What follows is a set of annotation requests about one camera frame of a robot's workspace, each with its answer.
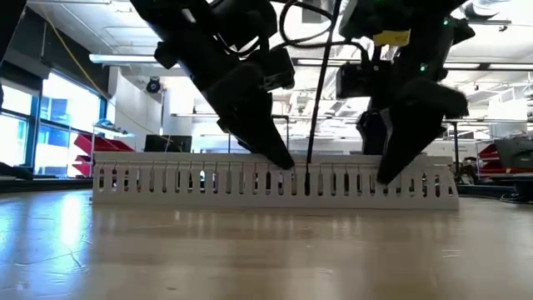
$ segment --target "cable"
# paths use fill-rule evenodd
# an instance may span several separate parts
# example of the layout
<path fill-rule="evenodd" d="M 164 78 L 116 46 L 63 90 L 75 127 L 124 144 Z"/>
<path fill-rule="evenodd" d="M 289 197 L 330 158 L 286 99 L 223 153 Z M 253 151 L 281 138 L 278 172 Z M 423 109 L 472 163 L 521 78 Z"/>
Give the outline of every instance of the cable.
<path fill-rule="evenodd" d="M 270 2 L 288 4 L 290 2 L 290 0 L 270 0 Z M 326 17 L 330 21 L 333 18 L 333 16 L 329 12 L 327 12 L 326 10 L 318 8 L 316 6 L 312 6 L 311 4 L 307 4 L 307 3 L 303 3 L 303 2 L 294 2 L 292 5 L 296 6 L 296 7 L 299 7 L 299 8 L 303 8 L 303 9 L 312 11 L 314 13 L 318 13 L 318 14 Z"/>
<path fill-rule="evenodd" d="M 294 3 L 297 0 L 291 0 L 287 3 L 287 5 L 283 8 L 283 11 L 286 12 L 291 7 L 290 3 Z M 322 96 L 322 89 L 324 88 L 324 81 L 326 80 L 326 70 L 327 70 L 327 62 L 330 58 L 330 52 L 331 52 L 331 45 L 333 40 L 333 32 L 335 31 L 335 24 L 337 19 L 339 18 L 339 12 L 341 11 L 341 3 L 342 0 L 336 0 L 335 7 L 333 8 L 333 18 L 331 19 L 331 26 L 330 26 L 330 32 L 327 36 L 327 42 L 326 46 L 324 48 L 324 58 L 322 59 L 322 65 L 320 69 L 320 75 L 318 77 L 318 85 L 316 87 L 316 95 L 315 95 L 315 107 L 313 109 L 313 116 L 311 119 L 311 131 L 309 132 L 309 146 L 307 147 L 307 160 L 306 160 L 306 193 L 309 193 L 309 184 L 310 184 L 310 177 L 309 177 L 309 164 L 311 163 L 312 156 L 313 156 L 313 143 L 315 142 L 315 130 L 316 130 L 316 120 L 318 119 L 318 110 L 320 108 L 320 99 Z"/>
<path fill-rule="evenodd" d="M 82 66 L 82 64 L 76 59 L 76 57 L 74 56 L 74 54 L 72 53 L 72 51 L 70 50 L 70 48 L 68 47 L 68 45 L 65 43 L 65 40 L 63 40 L 63 37 L 61 36 L 61 34 L 59 34 L 59 31 L 57 30 L 57 28 L 54 26 L 52 20 L 50 19 L 50 17 L 48 16 L 48 13 L 46 11 L 46 9 L 44 8 L 44 6 L 42 4 L 39 5 L 41 7 L 41 11 L 42 13 L 44 14 L 44 17 L 46 18 L 47 22 L 50 24 L 50 27 L 52 28 L 52 30 L 54 31 L 54 33 L 56 34 L 57 38 L 59 39 L 59 42 L 61 42 L 61 44 L 63 45 L 63 47 L 65 48 L 65 50 L 67 51 L 68 53 L 68 56 L 70 56 L 70 58 L 74 61 L 74 63 L 76 63 L 77 67 L 80 69 L 80 71 L 82 71 L 83 75 L 85 76 L 85 78 L 92 84 L 92 86 L 94 87 L 94 89 L 96 89 L 100 95 L 102 95 L 102 97 L 106 98 L 107 100 L 107 103 L 109 103 L 111 106 L 115 107 L 115 111 L 116 112 L 119 112 L 121 113 L 124 117 L 126 117 L 128 120 L 130 120 L 132 123 L 134 123 L 135 125 L 137 125 L 138 127 L 146 130 L 147 132 L 153 134 L 153 135 L 157 135 L 158 137 L 164 139 L 165 141 L 167 141 L 167 143 L 173 143 L 173 141 L 170 139 L 170 136 L 168 136 L 168 138 L 164 138 L 162 136 L 160 136 L 159 134 L 153 132 L 152 130 L 144 127 L 143 125 L 141 125 L 139 122 L 135 121 L 133 118 L 129 117 L 128 115 L 126 115 L 126 113 L 124 112 L 121 112 L 118 107 L 113 104 L 111 102 L 111 99 L 107 96 L 106 93 L 104 93 L 102 91 L 102 89 L 100 89 L 98 87 L 98 85 L 92 80 L 91 76 L 89 76 L 89 74 L 87 73 L 87 71 L 85 71 L 85 68 Z"/>
<path fill-rule="evenodd" d="M 289 0 L 289 1 L 286 2 L 286 5 L 281 10 L 279 31 L 280 31 L 281 38 L 283 39 L 283 44 L 277 45 L 276 48 L 291 46 L 291 47 L 300 48 L 300 49 L 314 49 L 314 48 L 323 48 L 323 47 L 325 48 L 325 47 L 328 47 L 328 46 L 342 46 L 342 45 L 354 46 L 354 47 L 356 47 L 357 49 L 359 49 L 361 51 L 361 60 L 364 63 L 370 62 L 368 51 L 358 42 L 353 42 L 353 41 L 349 41 L 349 40 L 333 42 L 332 40 L 328 39 L 328 42 L 324 42 L 324 43 L 320 42 L 320 43 L 312 43 L 312 44 L 301 44 L 302 42 L 308 41 L 309 38 L 311 38 L 311 37 L 312 38 L 317 38 L 317 37 L 321 36 L 323 34 L 322 32 L 320 34 L 315 34 L 315 35 L 313 35 L 311 37 L 302 37 L 302 38 L 298 38 L 298 39 L 295 39 L 295 40 L 291 40 L 286 35 L 286 31 L 285 31 L 286 15 L 288 14 L 289 9 L 291 9 L 292 6 L 299 6 L 299 5 L 297 5 L 298 3 L 300 3 L 300 2 L 298 2 L 298 0 Z M 330 27 L 327 28 L 326 31 L 333 32 L 333 30 L 335 29 L 335 25 L 336 25 L 336 20 L 335 20 L 335 22 L 333 22 L 333 20 L 331 20 Z"/>

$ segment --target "ceiling light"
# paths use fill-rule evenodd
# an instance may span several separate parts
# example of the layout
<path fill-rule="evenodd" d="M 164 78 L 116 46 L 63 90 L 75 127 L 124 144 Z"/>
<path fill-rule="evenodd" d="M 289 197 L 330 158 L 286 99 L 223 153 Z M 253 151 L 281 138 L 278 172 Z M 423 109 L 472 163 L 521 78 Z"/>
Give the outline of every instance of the ceiling light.
<path fill-rule="evenodd" d="M 328 67 L 340 67 L 345 64 L 347 61 L 344 60 L 329 60 L 327 62 Z M 307 65 L 307 66 L 321 66 L 321 59 L 298 59 L 296 65 Z"/>
<path fill-rule="evenodd" d="M 533 71 L 530 63 L 492 63 L 490 70 Z"/>
<path fill-rule="evenodd" d="M 157 63 L 152 55 L 89 54 L 93 63 Z"/>
<path fill-rule="evenodd" d="M 444 68 L 447 69 L 477 69 L 479 67 L 479 63 L 447 62 L 444 64 Z"/>

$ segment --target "wooden table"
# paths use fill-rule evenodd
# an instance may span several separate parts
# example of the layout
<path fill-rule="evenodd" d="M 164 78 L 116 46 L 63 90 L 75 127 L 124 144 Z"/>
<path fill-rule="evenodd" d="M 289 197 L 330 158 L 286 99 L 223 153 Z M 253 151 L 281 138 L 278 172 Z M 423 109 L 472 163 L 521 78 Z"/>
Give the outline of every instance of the wooden table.
<path fill-rule="evenodd" d="M 0 198 L 0 299 L 533 299 L 533 210 L 93 206 Z"/>

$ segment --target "black cable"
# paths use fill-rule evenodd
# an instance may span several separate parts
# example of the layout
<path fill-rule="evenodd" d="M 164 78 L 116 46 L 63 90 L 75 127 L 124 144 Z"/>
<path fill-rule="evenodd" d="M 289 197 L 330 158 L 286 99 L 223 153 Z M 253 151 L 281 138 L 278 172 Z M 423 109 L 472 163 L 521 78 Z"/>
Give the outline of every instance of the black cable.
<path fill-rule="evenodd" d="M 270 0 L 270 2 L 288 4 L 290 1 L 289 0 Z M 326 17 L 330 21 L 331 21 L 331 19 L 333 17 L 326 10 L 318 8 L 316 6 L 312 6 L 311 4 L 307 4 L 307 3 L 303 3 L 303 2 L 294 2 L 291 5 L 299 7 L 299 8 L 303 8 L 303 9 L 306 9 L 306 10 L 309 10 L 309 11 L 312 11 L 314 13 L 318 13 L 319 15 L 322 15 L 322 16 Z"/>
<path fill-rule="evenodd" d="M 323 48 L 323 47 L 327 47 L 327 46 L 348 45 L 348 46 L 354 46 L 354 47 L 356 47 L 357 49 L 359 49 L 361 51 L 361 60 L 363 62 L 367 63 L 367 62 L 370 61 L 370 58 L 369 58 L 369 55 L 368 55 L 368 51 L 358 42 L 353 42 L 353 41 L 348 41 L 348 40 L 339 41 L 339 42 L 333 42 L 331 40 L 328 40 L 328 42 L 324 42 L 324 43 L 320 42 L 320 43 L 311 43 L 311 44 L 301 44 L 301 42 L 306 42 L 308 39 L 305 39 L 303 37 L 303 38 L 298 38 L 296 40 L 291 40 L 286 35 L 286 31 L 285 31 L 286 15 L 288 14 L 289 9 L 291 9 L 292 6 L 296 6 L 298 3 L 300 3 L 300 2 L 298 2 L 297 0 L 289 0 L 289 1 L 286 2 L 286 5 L 281 10 L 279 32 L 280 32 L 281 38 L 283 39 L 283 44 L 277 45 L 276 48 L 291 46 L 291 47 L 300 48 L 300 49 L 314 49 L 314 48 Z M 327 31 L 332 32 L 333 30 L 335 30 L 335 25 L 336 25 L 336 20 L 335 20 L 335 22 L 333 22 L 333 20 L 331 20 L 331 25 L 327 29 Z M 322 34 L 323 33 L 316 34 L 316 35 L 313 36 L 313 38 L 316 38 L 316 37 L 318 37 L 318 36 L 320 36 Z"/>
<path fill-rule="evenodd" d="M 383 49 L 383 46 L 375 46 L 374 47 L 374 53 L 372 54 L 372 61 L 373 62 L 379 62 L 381 60 L 381 50 Z"/>
<path fill-rule="evenodd" d="M 291 7 L 291 4 L 297 0 L 291 0 L 287 3 L 287 5 L 283 8 L 285 11 L 288 11 L 288 8 Z M 316 120 L 318 119 L 318 110 L 319 110 L 319 102 L 322 96 L 322 89 L 324 88 L 324 81 L 326 80 L 326 70 L 327 70 L 327 62 L 330 58 L 330 52 L 331 52 L 331 45 L 333 44 L 333 32 L 335 31 L 335 24 L 337 19 L 339 18 L 339 13 L 341 11 L 341 3 L 342 0 L 336 0 L 335 7 L 333 8 L 333 18 L 331 19 L 331 26 L 330 26 L 330 32 L 327 36 L 327 42 L 326 46 L 324 47 L 324 58 L 322 59 L 322 65 L 320 69 L 320 75 L 318 77 L 318 86 L 316 87 L 316 95 L 315 95 L 315 107 L 313 109 L 313 116 L 311 119 L 311 131 L 309 133 L 309 146 L 307 148 L 307 160 L 306 160 L 306 193 L 309 193 L 309 164 L 311 163 L 312 156 L 313 156 L 313 143 L 315 142 L 315 130 L 316 130 Z"/>

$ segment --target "pillar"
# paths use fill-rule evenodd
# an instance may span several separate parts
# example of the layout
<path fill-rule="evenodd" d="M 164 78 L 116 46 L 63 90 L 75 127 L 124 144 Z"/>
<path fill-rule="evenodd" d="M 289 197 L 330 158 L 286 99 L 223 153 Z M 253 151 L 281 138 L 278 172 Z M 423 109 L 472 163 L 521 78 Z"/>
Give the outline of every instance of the pillar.
<path fill-rule="evenodd" d="M 196 98 L 202 97 L 188 77 L 174 77 L 166 82 L 163 97 L 162 127 L 165 135 L 192 135 L 192 117 L 172 117 L 174 113 L 192 113 Z"/>
<path fill-rule="evenodd" d="M 518 132 L 527 133 L 527 103 L 525 99 L 513 99 L 502 102 L 500 97 L 493 97 L 487 109 L 489 119 L 515 120 L 523 123 L 496 123 L 489 126 L 492 139 L 506 138 Z"/>

